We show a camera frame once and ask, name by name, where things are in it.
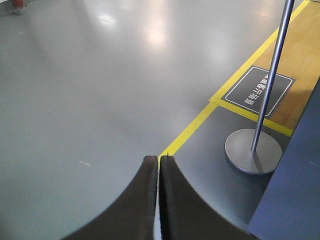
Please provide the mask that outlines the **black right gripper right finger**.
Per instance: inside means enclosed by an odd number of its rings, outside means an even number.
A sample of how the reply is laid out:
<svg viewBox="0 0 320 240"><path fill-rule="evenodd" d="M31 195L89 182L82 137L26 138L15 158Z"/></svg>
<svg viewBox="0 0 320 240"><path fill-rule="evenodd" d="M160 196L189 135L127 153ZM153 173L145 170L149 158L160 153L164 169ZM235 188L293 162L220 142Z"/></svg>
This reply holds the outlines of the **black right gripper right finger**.
<svg viewBox="0 0 320 240"><path fill-rule="evenodd" d="M195 191L173 156L159 164L159 214L163 240L255 240L212 209Z"/></svg>

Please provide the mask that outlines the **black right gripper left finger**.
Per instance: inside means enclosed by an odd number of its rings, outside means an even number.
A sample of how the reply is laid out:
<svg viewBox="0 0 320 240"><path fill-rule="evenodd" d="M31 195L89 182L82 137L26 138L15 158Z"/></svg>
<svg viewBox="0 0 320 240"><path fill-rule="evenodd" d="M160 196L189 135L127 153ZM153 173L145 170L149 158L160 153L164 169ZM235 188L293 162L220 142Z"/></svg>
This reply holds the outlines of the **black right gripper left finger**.
<svg viewBox="0 0 320 240"><path fill-rule="evenodd" d="M145 156L121 195L65 240L153 240L158 192L158 157Z"/></svg>

